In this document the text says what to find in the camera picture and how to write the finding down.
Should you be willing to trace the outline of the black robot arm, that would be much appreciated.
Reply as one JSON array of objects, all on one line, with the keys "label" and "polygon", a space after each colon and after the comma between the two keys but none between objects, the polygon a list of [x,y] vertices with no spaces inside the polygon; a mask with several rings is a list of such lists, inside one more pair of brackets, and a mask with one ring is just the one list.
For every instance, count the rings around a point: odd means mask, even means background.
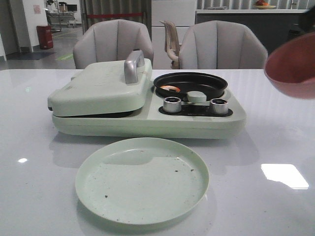
[{"label": "black robot arm", "polygon": [[305,33],[313,32],[315,30],[315,6],[299,16],[298,26]]}]

